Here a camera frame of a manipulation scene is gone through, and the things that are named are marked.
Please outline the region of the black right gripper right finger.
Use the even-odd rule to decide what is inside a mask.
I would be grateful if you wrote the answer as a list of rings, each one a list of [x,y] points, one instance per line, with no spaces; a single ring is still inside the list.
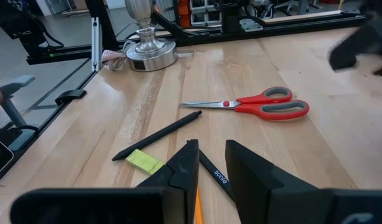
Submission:
[[[234,140],[225,159],[242,223],[382,223],[382,190],[320,189]]]

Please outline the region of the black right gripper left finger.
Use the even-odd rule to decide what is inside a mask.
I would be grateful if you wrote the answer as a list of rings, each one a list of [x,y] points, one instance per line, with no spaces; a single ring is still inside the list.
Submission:
[[[199,148],[187,141],[157,172],[134,188],[35,189],[19,196],[11,223],[193,223]]]

